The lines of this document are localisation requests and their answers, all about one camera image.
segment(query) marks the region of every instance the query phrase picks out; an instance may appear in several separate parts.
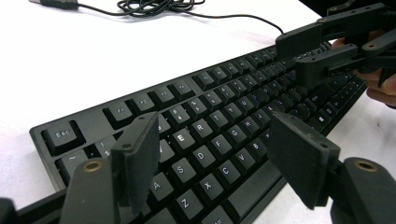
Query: white table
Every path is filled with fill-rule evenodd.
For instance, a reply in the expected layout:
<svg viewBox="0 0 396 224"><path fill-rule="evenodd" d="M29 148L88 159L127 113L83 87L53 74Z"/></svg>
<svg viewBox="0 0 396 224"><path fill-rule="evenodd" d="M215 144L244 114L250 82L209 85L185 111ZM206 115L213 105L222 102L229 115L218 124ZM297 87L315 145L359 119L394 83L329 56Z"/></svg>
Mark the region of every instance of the white table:
<svg viewBox="0 0 396 224"><path fill-rule="evenodd" d="M118 10L112 1L80 3ZM0 197L13 199L18 209L54 192L29 135L32 127L274 45L279 35L247 18L113 18L27 0L2 1L0 8ZM194 12L251 14L285 32L319 18L297 0L207 1ZM395 111L363 94L329 138L341 147L341 159L377 161L396 176L394 130ZM329 208L306 209L286 186L257 222L331 223Z"/></svg>

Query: key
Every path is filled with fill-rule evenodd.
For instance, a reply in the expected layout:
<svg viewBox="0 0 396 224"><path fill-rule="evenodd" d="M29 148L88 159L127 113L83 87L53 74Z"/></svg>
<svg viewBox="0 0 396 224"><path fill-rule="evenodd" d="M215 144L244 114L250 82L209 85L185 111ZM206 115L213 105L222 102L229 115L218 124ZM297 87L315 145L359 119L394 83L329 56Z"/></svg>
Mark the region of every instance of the key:
<svg viewBox="0 0 396 224"><path fill-rule="evenodd" d="M214 91L202 95L201 100L210 111L217 110L223 105L223 102Z"/></svg>
<svg viewBox="0 0 396 224"><path fill-rule="evenodd" d="M215 133L220 133L228 125L228 120L218 110L207 116L206 121Z"/></svg>
<svg viewBox="0 0 396 224"><path fill-rule="evenodd" d="M235 124L243 117L241 110L234 103L224 106L221 109L221 113L231 124Z"/></svg>
<svg viewBox="0 0 396 224"><path fill-rule="evenodd" d="M231 161L239 173L241 173L241 175L248 174L256 164L256 161L245 148L242 148L234 156L232 156Z"/></svg>
<svg viewBox="0 0 396 224"><path fill-rule="evenodd" d="M111 148L116 143L116 138L113 135L95 143L96 149L99 151L99 154L102 158L107 158L111 154Z"/></svg>
<svg viewBox="0 0 396 224"><path fill-rule="evenodd" d="M169 147L169 144L166 142L165 139L160 141L160 152L160 165L162 167L172 162L172 160L175 158L175 152L172 150L171 147Z"/></svg>
<svg viewBox="0 0 396 224"><path fill-rule="evenodd" d="M215 93L218 94L219 98L225 105L236 99L235 93L233 93L228 85L224 85L218 88L217 90L215 90Z"/></svg>
<svg viewBox="0 0 396 224"><path fill-rule="evenodd" d="M146 93L134 96L131 100L128 100L127 103L131 106L137 116L157 110L154 102L152 102L151 98L149 98Z"/></svg>
<svg viewBox="0 0 396 224"><path fill-rule="evenodd" d="M189 132L186 129L182 129L172 134L170 138L170 142L172 144L172 147L181 156L187 154L196 145L195 140L192 138L192 136L189 134Z"/></svg>
<svg viewBox="0 0 396 224"><path fill-rule="evenodd" d="M165 117L175 130L186 127L191 118L181 105L178 105L164 113Z"/></svg>
<svg viewBox="0 0 396 224"><path fill-rule="evenodd" d="M230 142L234 149L240 148L248 140L248 137L242 132L238 125L234 125L227 130L227 132L224 133L224 137Z"/></svg>
<svg viewBox="0 0 396 224"><path fill-rule="evenodd" d="M173 131L168 121L163 117L163 114L158 115L158 123L158 131L160 132L161 138L164 138Z"/></svg>
<svg viewBox="0 0 396 224"><path fill-rule="evenodd" d="M164 208L157 215L152 217L146 222L147 224L158 224L158 223L166 223L166 224L177 224L175 219L172 217L171 213L167 208Z"/></svg>
<svg viewBox="0 0 396 224"><path fill-rule="evenodd" d="M267 147L259 137L249 142L245 148L256 162L263 161L267 156Z"/></svg>
<svg viewBox="0 0 396 224"><path fill-rule="evenodd" d="M271 162L260 167L226 200L224 209L231 219L239 223L280 177L280 172Z"/></svg>
<svg viewBox="0 0 396 224"><path fill-rule="evenodd" d="M218 161L223 161L233 150L222 134L213 138L207 146Z"/></svg>
<svg viewBox="0 0 396 224"><path fill-rule="evenodd" d="M224 192L223 187L212 174L204 177L195 189L198 196L208 207L217 202L219 200L219 196Z"/></svg>
<svg viewBox="0 0 396 224"><path fill-rule="evenodd" d="M193 77L193 79L203 91L207 91L216 86L215 80L207 72L201 72Z"/></svg>
<svg viewBox="0 0 396 224"><path fill-rule="evenodd" d="M193 223L198 215L204 210L201 202L191 189L178 197L174 203L176 213L182 223Z"/></svg>
<svg viewBox="0 0 396 224"><path fill-rule="evenodd" d="M152 91L150 96L160 109L164 109L177 103L177 98L167 87L160 87L159 89Z"/></svg>
<svg viewBox="0 0 396 224"><path fill-rule="evenodd" d="M231 161L226 161L215 170L215 176L219 179L220 184L228 190L237 183L241 174Z"/></svg>
<svg viewBox="0 0 396 224"><path fill-rule="evenodd" d="M206 142L214 134L204 119L194 122L189 130L192 137L200 144Z"/></svg>
<svg viewBox="0 0 396 224"><path fill-rule="evenodd" d="M85 143L84 137L73 120L58 121L55 126L48 127L42 135L52 156L61 155Z"/></svg>
<svg viewBox="0 0 396 224"><path fill-rule="evenodd" d="M69 184L76 166L87 160L88 157L84 150L80 149L77 152L64 156L60 160L56 161L66 185Z"/></svg>
<svg viewBox="0 0 396 224"><path fill-rule="evenodd" d="M132 122L135 115L125 102L118 102L103 110L114 130L120 129Z"/></svg>
<svg viewBox="0 0 396 224"><path fill-rule="evenodd" d="M183 106L186 108L187 113L189 113L193 120L201 119L209 113L209 110L199 98L190 100Z"/></svg>
<svg viewBox="0 0 396 224"><path fill-rule="evenodd" d="M164 173L152 178L148 193L148 203L152 208L159 208L174 194L175 190Z"/></svg>
<svg viewBox="0 0 396 224"><path fill-rule="evenodd" d="M227 213L225 213L224 209L221 206L216 207L207 217L202 220L202 224L226 224L233 223L231 219L228 217Z"/></svg>
<svg viewBox="0 0 396 224"><path fill-rule="evenodd" d="M221 67L215 67L211 69L210 73L213 74L212 77L215 79L217 85L224 83L228 80L227 74L225 74Z"/></svg>
<svg viewBox="0 0 396 224"><path fill-rule="evenodd" d="M179 101L183 101L195 95L195 92L185 80L179 80L169 85L169 90L176 96Z"/></svg>
<svg viewBox="0 0 396 224"><path fill-rule="evenodd" d="M203 175L211 170L216 159L206 146L201 146L190 154L190 162L198 174Z"/></svg>
<svg viewBox="0 0 396 224"><path fill-rule="evenodd" d="M186 158L175 162L169 169L169 176L176 183L178 189L185 189L193 179L197 176L197 173L192 168Z"/></svg>

